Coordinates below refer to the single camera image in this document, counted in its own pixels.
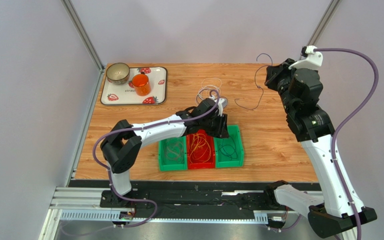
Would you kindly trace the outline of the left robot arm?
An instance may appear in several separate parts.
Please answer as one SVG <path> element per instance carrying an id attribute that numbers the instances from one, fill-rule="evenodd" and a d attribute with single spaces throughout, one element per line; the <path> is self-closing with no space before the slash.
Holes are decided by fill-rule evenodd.
<path id="1" fill-rule="evenodd" d="M 228 115 L 223 112 L 228 105 L 226 98 L 206 98 L 192 106 L 156 121 L 130 124 L 120 120 L 114 128 L 94 144 L 92 156 L 106 168 L 109 186 L 123 197 L 132 190 L 130 169 L 140 150 L 162 140 L 192 135 L 202 130 L 213 138 L 226 139 Z"/>

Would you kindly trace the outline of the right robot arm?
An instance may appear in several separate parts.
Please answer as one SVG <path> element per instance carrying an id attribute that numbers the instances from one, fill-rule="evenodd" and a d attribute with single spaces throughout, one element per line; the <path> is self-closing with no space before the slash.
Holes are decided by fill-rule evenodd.
<path id="1" fill-rule="evenodd" d="M 264 84 L 279 94 L 287 125 L 307 153 L 323 195 L 321 199 L 310 196 L 279 180 L 266 187 L 267 204 L 295 210 L 323 239 L 375 221 L 376 211 L 364 205 L 343 165 L 336 129 L 318 105 L 323 90 L 318 71 L 301 68 L 299 62 L 289 58 L 267 67 Z"/>

